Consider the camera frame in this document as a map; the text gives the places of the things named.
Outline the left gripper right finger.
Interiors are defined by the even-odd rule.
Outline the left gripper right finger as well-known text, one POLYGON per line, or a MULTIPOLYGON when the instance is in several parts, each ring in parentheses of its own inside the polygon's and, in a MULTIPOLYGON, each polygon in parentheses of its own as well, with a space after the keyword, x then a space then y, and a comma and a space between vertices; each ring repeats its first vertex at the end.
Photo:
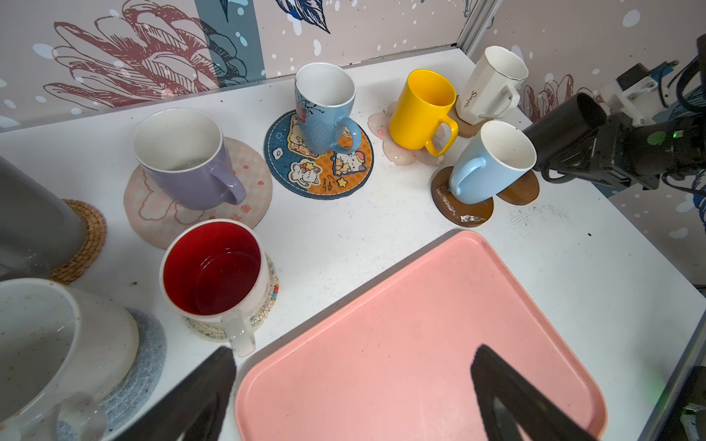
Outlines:
POLYGON ((488 345, 470 367, 489 440, 593 440, 488 345))

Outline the grey woven round coaster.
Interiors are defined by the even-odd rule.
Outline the grey woven round coaster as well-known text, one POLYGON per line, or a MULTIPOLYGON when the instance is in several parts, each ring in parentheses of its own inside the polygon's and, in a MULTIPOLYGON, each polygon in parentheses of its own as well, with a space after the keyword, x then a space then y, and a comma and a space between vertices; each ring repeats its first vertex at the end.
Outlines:
POLYGON ((56 426, 59 440, 103 440, 120 430, 149 400, 165 365, 167 340, 159 321, 134 309, 139 347, 122 382, 106 398, 80 393, 63 405, 56 426))

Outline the beige woven round coaster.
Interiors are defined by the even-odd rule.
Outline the beige woven round coaster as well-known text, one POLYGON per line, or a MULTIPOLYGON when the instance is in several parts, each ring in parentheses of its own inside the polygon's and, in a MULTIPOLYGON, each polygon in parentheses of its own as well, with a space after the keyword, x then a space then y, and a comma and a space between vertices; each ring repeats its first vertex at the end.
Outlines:
MULTIPOLYGON (((279 278, 275 266, 269 255, 266 255, 268 263, 268 291, 261 299, 257 308, 250 313, 249 320, 254 331, 257 331, 268 318, 273 309, 279 294, 279 278)), ((218 323, 205 323, 188 317, 182 318, 187 328, 199 338, 213 343, 227 343, 228 337, 222 325, 218 323)))

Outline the pink serving tray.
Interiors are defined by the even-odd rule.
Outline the pink serving tray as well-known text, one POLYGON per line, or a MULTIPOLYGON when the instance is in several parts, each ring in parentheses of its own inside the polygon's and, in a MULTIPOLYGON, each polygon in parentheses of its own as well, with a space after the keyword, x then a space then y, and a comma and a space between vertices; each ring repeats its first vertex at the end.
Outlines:
POLYGON ((482 440, 471 366, 488 345, 592 435, 598 384, 481 235, 459 232, 256 362, 244 440, 482 440))

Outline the white blue mug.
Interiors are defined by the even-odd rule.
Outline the white blue mug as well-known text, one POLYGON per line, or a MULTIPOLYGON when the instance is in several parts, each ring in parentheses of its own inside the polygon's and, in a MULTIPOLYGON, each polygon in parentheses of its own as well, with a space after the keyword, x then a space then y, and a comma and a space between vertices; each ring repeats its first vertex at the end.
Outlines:
POLYGON ((537 153, 527 135, 504 121, 485 123, 452 169, 454 198, 474 205, 503 191, 532 169, 537 153))

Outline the red interior white mug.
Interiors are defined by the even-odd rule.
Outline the red interior white mug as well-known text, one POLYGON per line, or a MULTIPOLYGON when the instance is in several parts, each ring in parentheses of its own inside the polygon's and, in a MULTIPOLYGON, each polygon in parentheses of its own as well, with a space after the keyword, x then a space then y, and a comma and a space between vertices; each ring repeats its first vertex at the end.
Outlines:
POLYGON ((252 229, 227 219, 190 227, 167 248, 159 286, 182 316, 222 327, 237 356, 255 352, 251 318, 268 297, 270 269, 252 229))

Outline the white mug front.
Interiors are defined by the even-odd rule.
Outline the white mug front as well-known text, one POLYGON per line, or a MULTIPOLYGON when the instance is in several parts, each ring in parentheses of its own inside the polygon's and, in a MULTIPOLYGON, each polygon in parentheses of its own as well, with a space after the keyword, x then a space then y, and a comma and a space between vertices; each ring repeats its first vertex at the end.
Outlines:
POLYGON ((100 440, 99 402, 137 355, 132 314, 116 303, 47 279, 1 284, 1 437, 56 440, 65 423, 100 440))

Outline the cork flower coaster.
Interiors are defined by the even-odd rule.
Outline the cork flower coaster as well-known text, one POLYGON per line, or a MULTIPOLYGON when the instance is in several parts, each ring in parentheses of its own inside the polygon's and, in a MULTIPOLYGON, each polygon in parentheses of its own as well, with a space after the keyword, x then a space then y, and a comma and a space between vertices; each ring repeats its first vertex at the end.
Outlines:
POLYGON ((456 106, 453 106, 449 112, 449 116, 457 123, 459 127, 459 137, 471 139, 480 132, 481 128, 488 123, 488 119, 483 119, 478 124, 470 124, 461 119, 456 111, 456 106))

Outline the dark glossy round coaster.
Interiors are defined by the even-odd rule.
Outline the dark glossy round coaster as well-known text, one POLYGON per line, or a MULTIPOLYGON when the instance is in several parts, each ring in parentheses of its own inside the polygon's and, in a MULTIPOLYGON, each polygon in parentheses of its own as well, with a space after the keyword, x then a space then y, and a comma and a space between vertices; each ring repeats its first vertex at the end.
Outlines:
POLYGON ((487 222, 494 212, 494 200, 488 198, 473 205, 460 202, 450 192, 451 173, 452 166, 441 168, 431 180, 431 197, 441 215, 455 225, 464 228, 478 227, 487 222))

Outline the pink bunny round coaster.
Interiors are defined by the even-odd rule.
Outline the pink bunny round coaster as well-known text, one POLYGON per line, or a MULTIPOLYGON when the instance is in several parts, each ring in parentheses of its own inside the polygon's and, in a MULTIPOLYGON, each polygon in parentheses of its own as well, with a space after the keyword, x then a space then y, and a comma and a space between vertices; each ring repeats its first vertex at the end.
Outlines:
POLYGON ((255 228, 270 207, 272 176, 261 156, 246 143, 225 139, 233 173, 245 185, 246 200, 239 205, 223 203, 207 211, 187 209, 167 196, 143 167, 134 169, 123 196, 132 229, 148 244, 167 249, 191 226, 213 219, 230 219, 255 228))

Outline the rattan round coaster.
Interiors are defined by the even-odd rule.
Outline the rattan round coaster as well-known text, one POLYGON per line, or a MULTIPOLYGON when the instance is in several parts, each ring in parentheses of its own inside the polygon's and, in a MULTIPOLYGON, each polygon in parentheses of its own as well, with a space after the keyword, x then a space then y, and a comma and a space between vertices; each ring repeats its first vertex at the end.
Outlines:
POLYGON ((102 251, 107 235, 107 223, 103 214, 94 206, 80 200, 64 200, 86 226, 86 237, 82 247, 64 265, 55 268, 50 279, 69 285, 80 279, 92 266, 102 251))

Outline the yellow mug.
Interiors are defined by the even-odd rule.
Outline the yellow mug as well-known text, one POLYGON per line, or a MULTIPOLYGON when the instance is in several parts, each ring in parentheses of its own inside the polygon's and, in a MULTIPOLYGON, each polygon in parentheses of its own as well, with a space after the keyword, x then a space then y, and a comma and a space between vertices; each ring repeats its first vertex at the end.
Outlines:
POLYGON ((459 135, 458 123, 449 116, 455 102, 455 88, 446 77, 428 69, 411 72, 393 111, 391 137, 406 150, 446 154, 459 135), (438 149, 433 137, 441 125, 449 127, 450 139, 438 149))

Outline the pink flower coaster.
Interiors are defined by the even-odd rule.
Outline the pink flower coaster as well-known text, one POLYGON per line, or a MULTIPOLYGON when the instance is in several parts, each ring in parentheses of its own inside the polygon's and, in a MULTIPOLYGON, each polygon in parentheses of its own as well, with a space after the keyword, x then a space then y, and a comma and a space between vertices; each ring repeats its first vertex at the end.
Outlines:
POLYGON ((372 134, 382 141, 382 150, 385 157, 395 165, 407 166, 415 162, 424 165, 439 166, 445 162, 445 156, 433 156, 425 148, 421 150, 407 150, 398 145, 389 132, 390 121, 397 106, 393 102, 386 110, 371 115, 368 119, 368 127, 372 134))

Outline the lavender mug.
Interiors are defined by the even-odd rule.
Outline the lavender mug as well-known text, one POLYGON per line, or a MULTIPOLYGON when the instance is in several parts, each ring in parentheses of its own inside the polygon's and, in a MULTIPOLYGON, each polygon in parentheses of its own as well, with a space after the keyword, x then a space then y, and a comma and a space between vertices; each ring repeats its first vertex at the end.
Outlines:
POLYGON ((132 150, 157 185, 187 209, 246 200, 222 129, 203 111, 169 108, 147 117, 135 129, 132 150))

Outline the blue cartoon round coaster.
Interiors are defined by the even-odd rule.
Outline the blue cartoon round coaster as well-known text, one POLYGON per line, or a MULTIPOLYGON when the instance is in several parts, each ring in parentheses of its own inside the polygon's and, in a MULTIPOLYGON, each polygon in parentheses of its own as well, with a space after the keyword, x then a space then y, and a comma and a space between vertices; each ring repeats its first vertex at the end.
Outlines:
POLYGON ((292 110, 272 123, 263 153, 270 174, 289 191, 315 200, 336 200, 361 189, 373 170, 370 138, 366 132, 361 136, 361 147, 352 154, 312 154, 292 110))

